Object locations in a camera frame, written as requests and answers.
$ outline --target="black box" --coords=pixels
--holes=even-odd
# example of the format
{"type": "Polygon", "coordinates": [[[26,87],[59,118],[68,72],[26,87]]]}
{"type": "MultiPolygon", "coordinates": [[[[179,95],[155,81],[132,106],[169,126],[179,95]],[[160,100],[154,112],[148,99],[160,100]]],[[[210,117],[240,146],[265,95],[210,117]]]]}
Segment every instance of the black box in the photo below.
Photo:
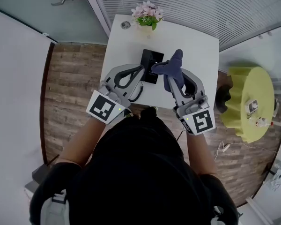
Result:
{"type": "Polygon", "coordinates": [[[140,64],[145,67],[145,73],[141,78],[141,81],[153,84],[157,83],[158,75],[151,71],[151,67],[158,62],[162,62],[163,56],[163,53],[144,49],[144,51],[142,52],[140,64]]]}

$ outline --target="blue cloth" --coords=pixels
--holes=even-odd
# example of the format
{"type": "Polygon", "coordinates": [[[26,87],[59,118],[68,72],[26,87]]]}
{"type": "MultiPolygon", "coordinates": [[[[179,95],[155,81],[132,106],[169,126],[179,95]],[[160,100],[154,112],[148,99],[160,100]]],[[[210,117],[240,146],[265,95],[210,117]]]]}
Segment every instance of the blue cloth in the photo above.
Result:
{"type": "Polygon", "coordinates": [[[170,92],[168,76],[173,77],[180,88],[184,85],[184,78],[181,71],[182,58],[183,51],[181,49],[177,49],[170,60],[156,63],[151,68],[154,73],[163,75],[164,89],[168,92],[170,92]]]}

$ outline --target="white cord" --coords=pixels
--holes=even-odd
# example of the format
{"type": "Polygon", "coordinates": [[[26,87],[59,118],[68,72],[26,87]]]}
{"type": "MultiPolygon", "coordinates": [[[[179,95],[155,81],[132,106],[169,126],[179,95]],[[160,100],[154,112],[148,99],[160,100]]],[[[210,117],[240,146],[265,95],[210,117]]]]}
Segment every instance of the white cord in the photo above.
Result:
{"type": "MultiPolygon", "coordinates": [[[[216,160],[216,158],[217,158],[217,156],[218,156],[218,154],[219,154],[219,148],[220,148],[220,146],[221,146],[221,143],[223,143],[223,149],[225,148],[224,142],[221,141],[219,147],[218,147],[217,150],[216,150],[216,156],[215,156],[215,159],[214,159],[214,160],[216,160]]],[[[248,146],[248,145],[246,145],[246,144],[244,144],[244,143],[228,143],[226,146],[231,145],[231,144],[242,144],[242,145],[244,145],[244,146],[246,146],[246,147],[248,147],[248,148],[257,148],[257,149],[263,149],[263,150],[268,151],[268,152],[275,152],[275,153],[278,153],[278,152],[276,152],[276,151],[267,150],[267,149],[265,149],[265,148],[250,147],[250,146],[248,146]]]]}

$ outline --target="flower vase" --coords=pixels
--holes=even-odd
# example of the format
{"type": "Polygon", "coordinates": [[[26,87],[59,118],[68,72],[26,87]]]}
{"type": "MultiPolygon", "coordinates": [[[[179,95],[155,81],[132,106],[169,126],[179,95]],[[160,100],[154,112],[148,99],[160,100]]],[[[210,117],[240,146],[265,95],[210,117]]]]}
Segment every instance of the flower vase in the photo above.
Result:
{"type": "Polygon", "coordinates": [[[150,39],[153,35],[153,30],[152,30],[152,26],[140,26],[138,25],[137,30],[140,32],[140,34],[144,37],[147,37],[148,39],[150,39]]]}

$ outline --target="pink flower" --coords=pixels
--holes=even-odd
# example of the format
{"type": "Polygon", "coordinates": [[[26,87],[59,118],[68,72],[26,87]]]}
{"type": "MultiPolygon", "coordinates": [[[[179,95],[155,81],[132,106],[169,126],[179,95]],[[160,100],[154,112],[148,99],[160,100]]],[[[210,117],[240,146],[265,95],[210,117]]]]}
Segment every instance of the pink flower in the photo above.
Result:
{"type": "Polygon", "coordinates": [[[132,16],[135,17],[141,17],[142,16],[142,12],[143,12],[143,8],[141,6],[137,6],[136,9],[131,9],[132,16]]]}
{"type": "Polygon", "coordinates": [[[155,9],[151,9],[150,7],[144,7],[144,15],[154,16],[155,9]]]}
{"type": "Polygon", "coordinates": [[[161,15],[163,15],[163,10],[160,9],[160,6],[157,6],[157,9],[156,9],[156,10],[159,11],[161,15]]]}
{"type": "Polygon", "coordinates": [[[155,16],[155,18],[157,19],[157,20],[159,20],[160,18],[162,18],[163,16],[161,15],[161,12],[160,11],[155,11],[155,13],[154,13],[154,16],[155,16]]]}
{"type": "Polygon", "coordinates": [[[155,8],[155,4],[151,3],[150,1],[147,2],[142,2],[143,7],[151,7],[151,8],[155,8]]]}

